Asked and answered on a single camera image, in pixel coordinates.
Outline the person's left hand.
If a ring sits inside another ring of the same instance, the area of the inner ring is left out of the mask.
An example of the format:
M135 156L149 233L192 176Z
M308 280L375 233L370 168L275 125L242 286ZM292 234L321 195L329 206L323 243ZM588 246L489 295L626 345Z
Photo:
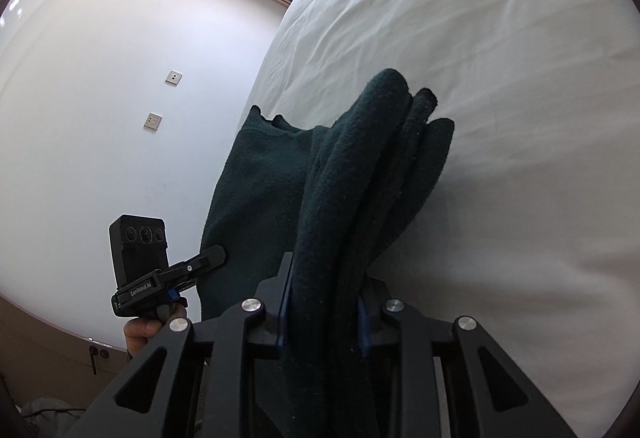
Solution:
M185 318L186 308L176 305L166 321L134 318L124 324L126 351L130 358L134 358L149 343L160 330L175 318Z

